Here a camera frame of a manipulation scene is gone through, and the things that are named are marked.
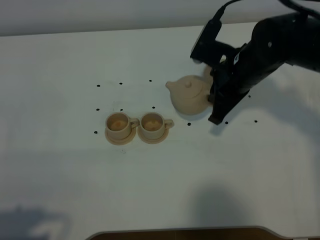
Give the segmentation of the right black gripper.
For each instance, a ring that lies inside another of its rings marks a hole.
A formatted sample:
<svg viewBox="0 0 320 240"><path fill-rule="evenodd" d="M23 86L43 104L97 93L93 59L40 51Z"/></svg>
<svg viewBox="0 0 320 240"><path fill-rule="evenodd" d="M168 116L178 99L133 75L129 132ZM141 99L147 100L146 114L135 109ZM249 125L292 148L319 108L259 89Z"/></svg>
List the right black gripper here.
<svg viewBox="0 0 320 240"><path fill-rule="evenodd" d="M190 54L194 62L204 63L210 68L212 81L208 84L208 102L212 104L212 113L208 120L219 125L225 116L249 93L227 92L222 93L223 87L240 76L240 72L245 70L245 65L252 64L251 59L255 56L250 53L246 60L240 57L241 51L251 49L252 41L248 40L240 47L233 47L225 42L216 40L222 23L219 19L210 19L203 27Z"/></svg>

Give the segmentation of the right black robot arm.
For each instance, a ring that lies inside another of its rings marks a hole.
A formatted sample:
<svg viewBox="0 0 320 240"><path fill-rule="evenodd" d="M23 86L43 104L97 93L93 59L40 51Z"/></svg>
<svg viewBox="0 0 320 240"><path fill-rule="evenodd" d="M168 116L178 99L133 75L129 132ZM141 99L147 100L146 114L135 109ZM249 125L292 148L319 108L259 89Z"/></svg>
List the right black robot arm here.
<svg viewBox="0 0 320 240"><path fill-rule="evenodd" d="M320 71L320 22L301 13L259 21L251 40L235 48L219 42L221 14L206 24L190 57L211 67L213 83L208 102L213 105L209 121L219 125L250 89L283 64Z"/></svg>

